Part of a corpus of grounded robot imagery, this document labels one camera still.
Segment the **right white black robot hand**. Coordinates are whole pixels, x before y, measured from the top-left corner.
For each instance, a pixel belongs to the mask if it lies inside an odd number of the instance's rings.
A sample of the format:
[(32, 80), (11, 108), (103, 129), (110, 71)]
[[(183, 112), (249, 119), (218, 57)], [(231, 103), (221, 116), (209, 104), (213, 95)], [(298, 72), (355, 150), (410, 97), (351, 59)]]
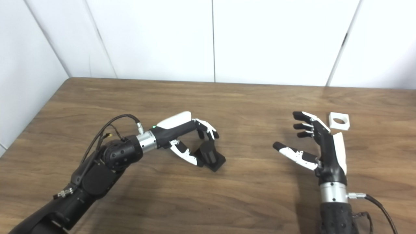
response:
[(297, 133), (297, 137), (314, 139), (320, 147), (320, 156), (291, 148), (280, 142), (275, 142), (272, 147), (298, 165), (314, 171), (319, 185), (341, 183), (346, 186), (347, 165), (342, 133), (332, 134), (329, 127), (313, 114), (294, 111), (292, 115), (295, 120), (301, 121), (293, 125), (294, 129), (302, 130)]

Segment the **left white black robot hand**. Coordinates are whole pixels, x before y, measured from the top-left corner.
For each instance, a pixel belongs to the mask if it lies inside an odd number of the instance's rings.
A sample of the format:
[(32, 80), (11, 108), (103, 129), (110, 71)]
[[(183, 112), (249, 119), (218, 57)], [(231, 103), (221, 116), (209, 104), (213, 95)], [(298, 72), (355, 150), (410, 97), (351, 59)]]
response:
[(198, 118), (192, 118), (190, 111), (183, 111), (167, 119), (162, 120), (150, 129), (154, 136), (157, 148), (170, 149), (174, 154), (192, 165), (202, 167), (204, 162), (196, 157), (186, 145), (178, 138), (192, 131), (197, 131), (199, 138), (207, 135), (210, 141), (219, 138), (217, 130), (208, 122)]

